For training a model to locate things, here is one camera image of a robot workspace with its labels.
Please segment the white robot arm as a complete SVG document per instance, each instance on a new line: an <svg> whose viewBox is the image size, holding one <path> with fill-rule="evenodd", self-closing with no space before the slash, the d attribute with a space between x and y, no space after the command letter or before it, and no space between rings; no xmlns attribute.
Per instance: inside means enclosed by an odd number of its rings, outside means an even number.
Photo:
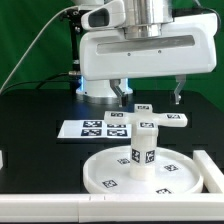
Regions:
<svg viewBox="0 0 224 224"><path fill-rule="evenodd" d="M124 104L130 78L174 76L178 94L188 74L209 73L217 64L216 12L198 6L172 8L172 0L85 0L78 6L86 34L80 41L80 98Z"/></svg>

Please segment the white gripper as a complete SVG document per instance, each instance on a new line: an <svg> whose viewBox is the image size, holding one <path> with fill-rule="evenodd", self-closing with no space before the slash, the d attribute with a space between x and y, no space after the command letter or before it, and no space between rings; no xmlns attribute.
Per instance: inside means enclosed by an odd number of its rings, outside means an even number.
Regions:
<svg viewBox="0 0 224 224"><path fill-rule="evenodd" d="M176 76L174 102L188 74L209 73L217 64L213 13L174 16L172 0L111 0L81 17L80 69L87 80L111 80L120 107L123 78Z"/></svg>

